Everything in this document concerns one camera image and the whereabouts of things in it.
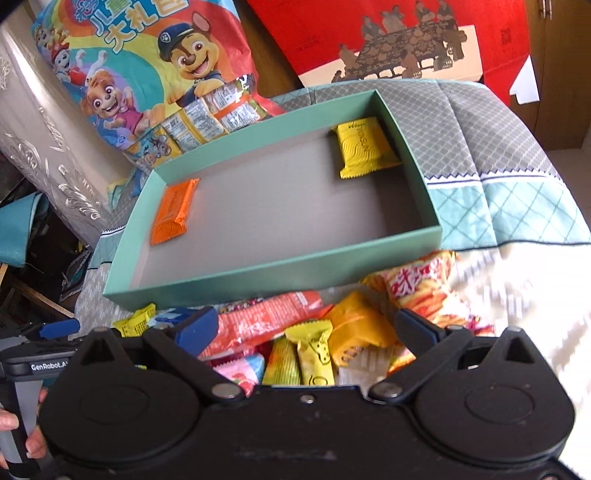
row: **yellow candy wrapper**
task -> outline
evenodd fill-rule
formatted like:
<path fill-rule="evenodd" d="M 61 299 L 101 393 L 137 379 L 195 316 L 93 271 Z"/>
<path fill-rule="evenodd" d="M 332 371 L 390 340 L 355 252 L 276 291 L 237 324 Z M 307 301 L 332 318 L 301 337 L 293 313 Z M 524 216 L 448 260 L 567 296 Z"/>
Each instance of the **yellow candy wrapper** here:
<path fill-rule="evenodd" d="M 374 116 L 337 125 L 333 130 L 345 161 L 345 167 L 340 171 L 342 179 L 361 177 L 402 164 Z"/>
<path fill-rule="evenodd" d="M 335 384 L 328 344 L 331 333 L 329 320 L 299 323 L 285 331 L 285 337 L 297 345 L 304 385 L 326 387 Z"/>
<path fill-rule="evenodd" d="M 273 341 L 273 350 L 269 356 L 262 384 L 301 385 L 296 347 L 284 336 Z"/>
<path fill-rule="evenodd" d="M 156 315 L 156 305 L 150 303 L 143 309 L 136 310 L 131 317 L 113 323 L 113 328 L 123 337 L 139 337 L 148 329 L 148 320 Z"/>
<path fill-rule="evenodd" d="M 394 327 L 359 290 L 335 305 L 324 319 L 333 325 L 329 349 L 333 362 L 339 367 L 349 365 L 358 352 L 370 345 L 386 348 L 397 340 Z"/>

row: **orange snack packet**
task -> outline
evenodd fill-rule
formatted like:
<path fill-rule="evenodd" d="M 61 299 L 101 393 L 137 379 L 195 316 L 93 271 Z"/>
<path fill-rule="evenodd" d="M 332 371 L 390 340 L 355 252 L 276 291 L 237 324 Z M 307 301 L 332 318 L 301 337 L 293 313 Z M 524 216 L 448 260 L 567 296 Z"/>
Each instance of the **orange snack packet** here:
<path fill-rule="evenodd" d="M 449 286 L 457 253 L 439 250 L 414 262 L 372 273 L 361 283 L 388 293 L 395 307 L 410 309 L 441 328 L 462 325 L 476 335 L 494 334 L 494 328 L 472 313 L 470 305 Z M 398 341 L 389 373 L 414 360 L 414 355 Z"/>
<path fill-rule="evenodd" d="M 329 350 L 339 367 L 349 365 L 357 353 L 370 345 L 386 348 L 397 340 L 394 327 L 358 290 L 335 305 L 323 319 L 332 322 Z"/>
<path fill-rule="evenodd" d="M 218 358 L 268 342 L 291 325 L 316 318 L 321 309 L 320 294 L 306 290 L 284 293 L 247 309 L 222 313 L 217 336 L 199 359 Z"/>
<path fill-rule="evenodd" d="M 187 217 L 193 193 L 199 179 L 193 179 L 168 187 L 160 201 L 156 220 L 152 227 L 152 246 L 182 235 L 187 231 Z"/>

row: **teal cloth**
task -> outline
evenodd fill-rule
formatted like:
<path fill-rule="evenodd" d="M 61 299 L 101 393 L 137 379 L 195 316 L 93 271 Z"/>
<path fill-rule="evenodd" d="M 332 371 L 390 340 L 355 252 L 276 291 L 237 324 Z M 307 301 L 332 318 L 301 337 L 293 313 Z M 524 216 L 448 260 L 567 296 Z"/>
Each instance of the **teal cloth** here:
<path fill-rule="evenodd" d="M 47 197 L 35 192 L 0 208 L 0 263 L 25 265 L 33 221 L 48 207 Z"/>

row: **cartoon dog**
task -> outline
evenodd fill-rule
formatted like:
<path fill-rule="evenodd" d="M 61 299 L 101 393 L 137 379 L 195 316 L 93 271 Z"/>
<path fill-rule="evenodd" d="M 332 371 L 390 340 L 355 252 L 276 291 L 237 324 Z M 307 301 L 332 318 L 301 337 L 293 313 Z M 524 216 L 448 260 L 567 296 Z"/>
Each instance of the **cartoon dog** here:
<path fill-rule="evenodd" d="M 126 128 L 140 137 L 150 127 L 164 120 L 164 104 L 138 112 L 130 87 L 120 90 L 115 79 L 105 69 L 97 69 L 88 80 L 88 87 L 80 107 L 87 116 L 97 115 L 106 129 Z"/>
<path fill-rule="evenodd" d="M 176 102 L 181 107 L 224 84 L 221 72 L 216 69 L 220 50 L 211 39 L 209 21 L 197 12 L 193 13 L 192 21 L 193 25 L 172 25 L 158 36 L 160 58 L 172 63 L 181 78 L 194 81 L 188 91 L 177 85 L 168 96 L 170 104 Z"/>
<path fill-rule="evenodd" d="M 86 51 L 76 52 L 76 66 L 72 66 L 72 51 L 69 43 L 59 43 L 51 46 L 51 62 L 53 71 L 62 82 L 71 83 L 79 87 L 84 86 L 86 73 L 82 71 L 82 59 Z"/>
<path fill-rule="evenodd" d="M 40 25 L 35 27 L 35 44 L 37 48 L 47 48 L 53 38 L 54 30 L 49 28 L 41 28 Z"/>
<path fill-rule="evenodd" d="M 166 142 L 166 135 L 151 137 L 144 146 L 142 160 L 145 164 L 153 166 L 159 158 L 168 157 L 172 149 Z"/>

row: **bed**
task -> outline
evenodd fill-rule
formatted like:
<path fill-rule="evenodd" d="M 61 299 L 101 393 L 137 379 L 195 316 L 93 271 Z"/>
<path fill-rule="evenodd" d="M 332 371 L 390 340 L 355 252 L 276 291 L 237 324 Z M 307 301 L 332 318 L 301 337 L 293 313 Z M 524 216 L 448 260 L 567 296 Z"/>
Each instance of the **bed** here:
<path fill-rule="evenodd" d="M 561 459 L 591 478 L 591 233 L 568 188 L 525 125 L 486 87 L 438 80 L 367 80 L 276 97 L 292 111 L 377 90 L 396 117 L 443 225 L 442 248 L 460 252 L 453 286 L 494 322 L 523 327 L 577 410 Z M 102 297 L 134 205 L 122 192 L 76 304 L 85 335 L 129 312 Z"/>

